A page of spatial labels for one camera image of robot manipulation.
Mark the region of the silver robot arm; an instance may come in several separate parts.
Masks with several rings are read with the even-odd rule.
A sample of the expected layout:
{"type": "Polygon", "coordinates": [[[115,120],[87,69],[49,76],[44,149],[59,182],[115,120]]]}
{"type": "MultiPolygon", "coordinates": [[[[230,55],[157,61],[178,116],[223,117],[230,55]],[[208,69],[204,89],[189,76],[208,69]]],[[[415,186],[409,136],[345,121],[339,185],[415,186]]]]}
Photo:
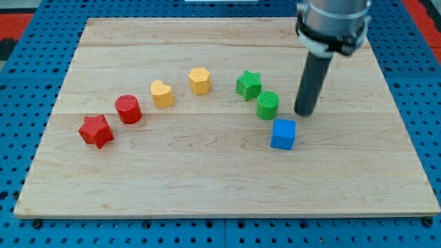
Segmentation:
{"type": "Polygon", "coordinates": [[[367,35],[370,0],[303,0],[296,4],[299,41],[316,57],[352,55],[367,35]]]}

